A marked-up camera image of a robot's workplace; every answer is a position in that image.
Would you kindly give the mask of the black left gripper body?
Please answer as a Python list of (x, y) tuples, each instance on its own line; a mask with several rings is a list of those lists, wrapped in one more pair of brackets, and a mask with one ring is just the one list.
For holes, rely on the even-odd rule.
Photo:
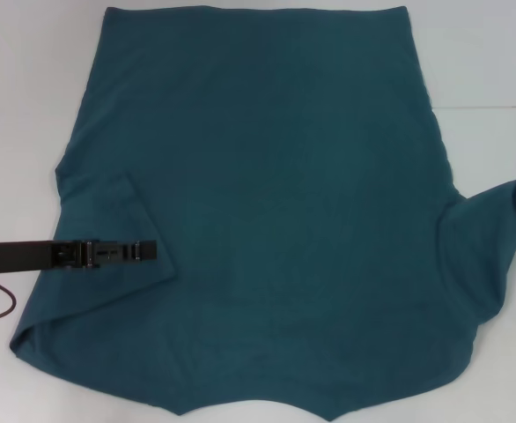
[(0, 242), (0, 271), (82, 268), (81, 241)]

